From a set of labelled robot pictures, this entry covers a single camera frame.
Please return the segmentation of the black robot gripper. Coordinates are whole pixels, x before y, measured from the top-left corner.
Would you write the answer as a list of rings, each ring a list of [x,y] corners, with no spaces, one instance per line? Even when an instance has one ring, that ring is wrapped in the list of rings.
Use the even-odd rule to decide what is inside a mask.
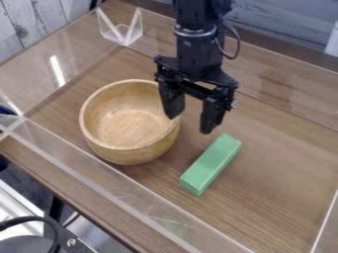
[[[205,30],[174,27],[177,55],[155,57],[157,80],[167,117],[173,120],[185,110],[185,96],[203,101],[201,132],[210,134],[222,124],[226,111],[233,109],[239,86],[222,70],[223,58],[234,59],[225,50],[225,30],[211,26]]]

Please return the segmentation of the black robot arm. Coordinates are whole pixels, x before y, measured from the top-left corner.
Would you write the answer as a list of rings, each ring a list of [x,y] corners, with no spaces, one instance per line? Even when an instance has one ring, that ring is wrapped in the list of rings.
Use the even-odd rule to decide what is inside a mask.
[[[185,110],[185,96],[202,101],[199,131],[210,134],[234,108],[238,81],[222,70],[223,58],[234,59],[225,51],[226,31],[241,39],[227,23],[231,0],[173,0],[177,55],[158,55],[155,74],[167,117],[175,119]]]

